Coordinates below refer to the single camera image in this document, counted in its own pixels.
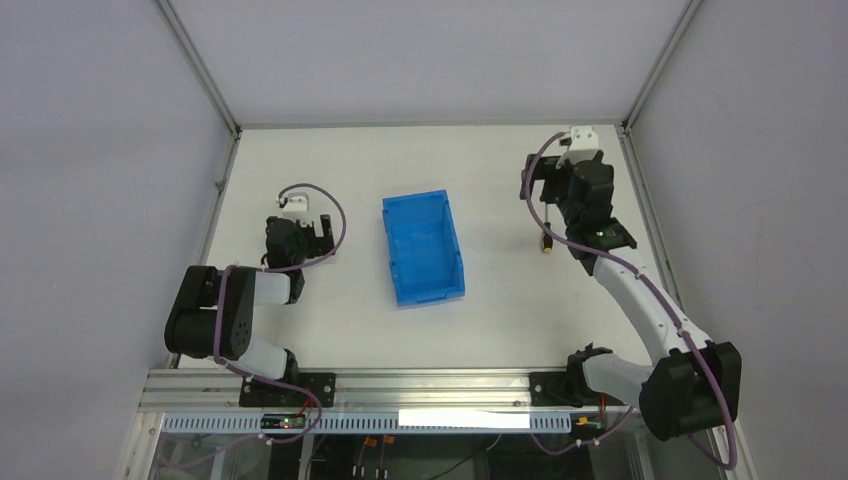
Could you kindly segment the black yellow screwdriver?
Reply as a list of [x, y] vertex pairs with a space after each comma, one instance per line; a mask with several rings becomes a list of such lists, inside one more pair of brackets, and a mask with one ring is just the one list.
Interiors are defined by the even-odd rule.
[[[545, 203], [543, 210], [543, 220], [544, 227], [547, 229], [551, 228], [550, 216], [549, 216], [549, 207], [550, 205]], [[549, 254], [553, 249], [553, 238], [547, 233], [546, 230], [543, 231], [542, 239], [541, 239], [541, 250], [545, 254]]]

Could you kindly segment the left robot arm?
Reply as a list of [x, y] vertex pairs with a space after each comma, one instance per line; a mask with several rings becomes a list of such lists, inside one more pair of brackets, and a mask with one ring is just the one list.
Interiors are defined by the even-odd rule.
[[209, 265], [187, 268], [166, 321], [166, 349], [195, 359], [222, 360], [253, 376], [299, 385], [293, 352], [253, 334], [254, 311], [263, 305], [292, 305], [304, 289], [303, 266], [335, 246], [332, 220], [315, 223], [281, 216], [266, 219], [266, 254], [270, 268]]

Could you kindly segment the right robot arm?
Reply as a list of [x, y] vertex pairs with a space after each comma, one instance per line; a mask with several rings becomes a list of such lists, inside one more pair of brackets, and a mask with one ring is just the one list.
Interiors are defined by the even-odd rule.
[[650, 358], [638, 365], [587, 345], [562, 370], [532, 375], [533, 403], [583, 407], [611, 397], [637, 408], [661, 441], [732, 424], [741, 354], [712, 340], [653, 280], [637, 241], [613, 215], [615, 170], [603, 154], [577, 163], [530, 154], [521, 175], [520, 199], [542, 181], [540, 199], [561, 213], [572, 257], [612, 296]]

